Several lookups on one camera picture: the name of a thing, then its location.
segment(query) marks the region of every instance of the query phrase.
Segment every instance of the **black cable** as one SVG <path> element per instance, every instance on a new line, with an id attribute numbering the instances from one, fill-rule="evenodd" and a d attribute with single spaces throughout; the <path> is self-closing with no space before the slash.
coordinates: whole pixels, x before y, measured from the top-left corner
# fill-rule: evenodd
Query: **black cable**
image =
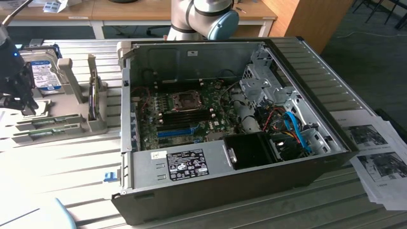
<path id="1" fill-rule="evenodd" d="M 234 70 L 226 68 L 226 69 L 220 69 L 220 71 L 216 73 L 215 75 L 216 79 L 222 78 L 224 72 L 230 72 L 235 77 L 239 77 L 234 72 Z"/>
<path id="2" fill-rule="evenodd" d="M 138 28 L 139 28 L 139 26 L 136 25 L 135 31 L 134 31 L 132 35 L 128 36 L 128 38 L 132 38 L 134 34 L 135 34 L 136 31 L 138 31 Z"/>
<path id="3" fill-rule="evenodd" d="M 11 13 L 11 15 L 7 16 L 7 18 L 3 21 L 3 25 L 7 27 L 8 24 L 11 23 L 13 17 L 17 15 L 17 13 L 24 9 L 24 7 L 32 2 L 32 0 L 27 0 L 17 9 Z"/>
<path id="4" fill-rule="evenodd" d="M 251 118 L 254 118 L 254 120 L 256 120 L 256 118 L 255 118 L 252 115 L 248 115 L 248 116 L 246 116 L 246 117 L 242 119 L 240 123 L 243 123 L 243 121 L 244 121 L 248 117 L 251 117 Z"/>
<path id="5" fill-rule="evenodd" d="M 122 32 L 122 30 L 119 28 L 116 28 L 116 26 L 112 26 L 112 28 L 119 32 L 119 33 L 116 33 L 116 36 L 124 35 L 124 32 Z"/>
<path id="6" fill-rule="evenodd" d="M 230 101 L 230 104 L 235 104 L 235 102 L 239 102 L 242 106 L 246 106 L 244 102 L 242 102 L 240 100 L 235 99 L 232 101 Z"/>
<path id="7" fill-rule="evenodd" d="M 220 109 L 222 109 L 222 112 L 224 114 L 227 114 L 224 112 L 224 109 L 223 109 L 223 106 L 222 106 L 222 96 L 224 95 L 224 93 L 239 83 L 239 81 L 234 82 L 232 85 L 222 92 L 220 96 L 219 96 L 219 104 L 220 104 Z"/>

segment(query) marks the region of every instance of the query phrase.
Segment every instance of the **label sticker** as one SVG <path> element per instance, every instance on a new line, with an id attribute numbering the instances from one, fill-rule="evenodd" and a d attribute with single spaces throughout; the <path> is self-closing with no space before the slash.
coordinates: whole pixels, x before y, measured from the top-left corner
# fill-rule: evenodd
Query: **label sticker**
<path id="1" fill-rule="evenodd" d="M 198 56 L 198 51 L 188 51 L 188 56 Z"/>
<path id="2" fill-rule="evenodd" d="M 52 65 L 50 61 L 32 61 L 31 67 L 35 84 L 41 91 L 52 91 L 62 88 L 58 76 L 51 71 Z"/>
<path id="3" fill-rule="evenodd" d="M 151 153 L 151 159 L 162 159 L 167 157 L 167 151 L 158 151 Z"/>
<path id="4" fill-rule="evenodd" d="M 90 19 L 88 17 L 68 17 L 68 19 Z"/>
<path id="5" fill-rule="evenodd" d="M 203 149 L 167 154 L 167 162 L 172 181 L 210 174 Z"/>

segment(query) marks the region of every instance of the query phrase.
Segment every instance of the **chair leg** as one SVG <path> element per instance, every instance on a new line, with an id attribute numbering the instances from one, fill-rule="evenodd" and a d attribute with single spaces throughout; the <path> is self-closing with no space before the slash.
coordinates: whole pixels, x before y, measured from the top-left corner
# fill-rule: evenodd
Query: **chair leg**
<path id="1" fill-rule="evenodd" d="M 384 1 L 384 0 L 380 0 L 380 1 L 378 2 L 376 7 L 375 7 L 375 9 L 372 10 L 372 12 L 370 13 L 370 16 L 368 16 L 368 18 L 367 18 L 367 21 L 366 21 L 364 23 L 367 23 L 368 20 L 370 20 L 370 18 L 371 18 L 371 16 L 374 16 L 374 14 L 375 14 L 375 12 L 376 12 L 376 10 L 378 10 L 378 8 L 379 8 L 379 6 L 380 6 L 380 4 L 382 4 L 383 1 Z"/>
<path id="2" fill-rule="evenodd" d="M 406 25 L 407 25 L 407 23 L 404 23 L 404 24 L 400 26 L 399 30 L 400 30 Z"/>
<path id="3" fill-rule="evenodd" d="M 402 17 L 402 19 L 399 20 L 399 22 L 395 25 L 395 28 L 399 30 L 403 27 L 403 24 L 407 21 L 407 13 L 404 14 L 404 16 Z"/>
<path id="4" fill-rule="evenodd" d="M 386 19 L 384 25 L 386 25 L 386 23 L 387 23 L 387 21 L 388 21 L 388 19 L 390 19 L 391 15 L 392 15 L 392 13 L 394 13 L 394 9 L 395 9 L 396 4 L 399 3 L 399 1 L 400 1 L 400 0 L 396 0 L 396 2 L 395 2 L 395 4 L 394 4 L 394 7 L 392 7 L 392 10 L 391 10 L 391 11 L 390 11 L 390 13 L 388 13 L 388 16 L 387 16 L 387 19 Z"/>
<path id="5" fill-rule="evenodd" d="M 356 7 L 356 9 L 354 10 L 354 12 L 352 13 L 355 13 L 356 12 L 356 10 L 359 9 L 359 7 L 362 6 L 362 4 L 363 4 L 363 2 L 364 2 L 366 0 L 362 0 L 362 2 L 360 2 L 360 4 L 358 5 L 358 7 Z"/>

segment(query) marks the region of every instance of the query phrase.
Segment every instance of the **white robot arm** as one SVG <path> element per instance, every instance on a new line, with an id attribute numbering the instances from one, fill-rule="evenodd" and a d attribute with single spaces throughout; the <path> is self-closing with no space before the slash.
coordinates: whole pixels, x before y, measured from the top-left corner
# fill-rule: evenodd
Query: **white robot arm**
<path id="1" fill-rule="evenodd" d="M 168 41 L 228 39 L 238 29 L 234 0 L 172 0 Z"/>

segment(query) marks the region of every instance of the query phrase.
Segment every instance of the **white label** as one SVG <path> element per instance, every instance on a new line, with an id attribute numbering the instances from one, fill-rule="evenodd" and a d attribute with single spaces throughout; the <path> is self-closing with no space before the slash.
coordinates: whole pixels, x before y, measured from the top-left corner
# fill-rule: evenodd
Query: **white label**
<path id="1" fill-rule="evenodd" d="M 162 159 L 167 157 L 167 151 L 158 151 L 151 153 L 151 159 Z"/>
<path id="2" fill-rule="evenodd" d="M 41 91 L 52 91 L 62 88 L 58 76 L 51 72 L 52 65 L 50 61 L 32 61 L 31 67 L 35 84 Z"/>
<path id="3" fill-rule="evenodd" d="M 188 56 L 198 56 L 198 51 L 188 51 Z"/>
<path id="4" fill-rule="evenodd" d="M 68 19 L 90 19 L 88 17 L 68 17 Z"/>

